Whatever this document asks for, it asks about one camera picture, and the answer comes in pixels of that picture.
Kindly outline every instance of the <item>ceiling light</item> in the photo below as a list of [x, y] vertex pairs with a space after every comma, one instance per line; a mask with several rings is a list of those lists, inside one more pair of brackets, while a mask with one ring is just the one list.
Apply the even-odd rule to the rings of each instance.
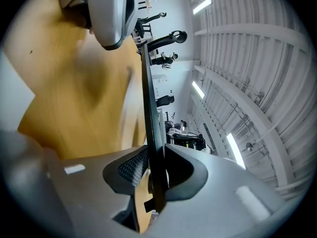
[[227, 135], [227, 139], [228, 139], [229, 144], [232, 148], [232, 151], [233, 151], [234, 157], [236, 158], [237, 164], [242, 166], [244, 169], [246, 169], [246, 166], [244, 165], [244, 162], [243, 162], [241, 153], [239, 151], [239, 148], [237, 146], [237, 143], [236, 143], [236, 141], [234, 141], [234, 138], [233, 138], [231, 133], [229, 135]]
[[205, 94], [202, 92], [202, 90], [199, 88], [199, 86], [196, 84], [195, 81], [193, 81], [193, 87], [196, 89], [198, 94], [200, 95], [201, 98], [204, 98]]
[[195, 15], [198, 11], [204, 9], [206, 6], [208, 6], [208, 5], [210, 5], [210, 4], [211, 4], [211, 0], [205, 0], [205, 1], [203, 1], [200, 5], [198, 5], [198, 6], [193, 10], [194, 15]]

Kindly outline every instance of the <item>black bar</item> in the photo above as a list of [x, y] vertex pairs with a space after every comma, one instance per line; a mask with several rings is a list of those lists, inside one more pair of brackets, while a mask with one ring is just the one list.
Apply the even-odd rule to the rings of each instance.
[[153, 182], [155, 209], [161, 212], [165, 206], [165, 192], [168, 190], [164, 152], [160, 136], [158, 112], [150, 69], [148, 45], [142, 46], [142, 88], [144, 102], [145, 130]]

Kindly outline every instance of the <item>ceiling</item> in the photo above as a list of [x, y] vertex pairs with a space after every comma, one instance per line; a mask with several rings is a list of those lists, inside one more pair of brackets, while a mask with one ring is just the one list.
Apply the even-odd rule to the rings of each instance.
[[208, 130], [217, 154], [235, 160], [232, 133], [249, 171], [285, 199], [300, 195], [317, 146], [317, 60], [300, 19], [284, 0], [212, 0], [193, 27], [205, 97], [191, 92], [190, 129]]

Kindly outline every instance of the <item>wooden table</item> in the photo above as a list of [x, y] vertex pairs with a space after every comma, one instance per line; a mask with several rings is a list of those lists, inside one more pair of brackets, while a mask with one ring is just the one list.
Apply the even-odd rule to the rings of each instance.
[[[28, 0], [3, 44], [35, 94], [18, 130], [61, 159], [119, 151], [123, 142], [131, 142], [127, 148], [145, 140], [141, 60], [134, 41], [127, 38], [109, 52], [83, 25], [81, 16], [62, 12], [58, 0]], [[131, 78], [136, 101], [121, 124]], [[143, 197], [148, 200], [147, 190]], [[140, 211], [146, 216], [140, 223], [144, 230], [151, 214]]]

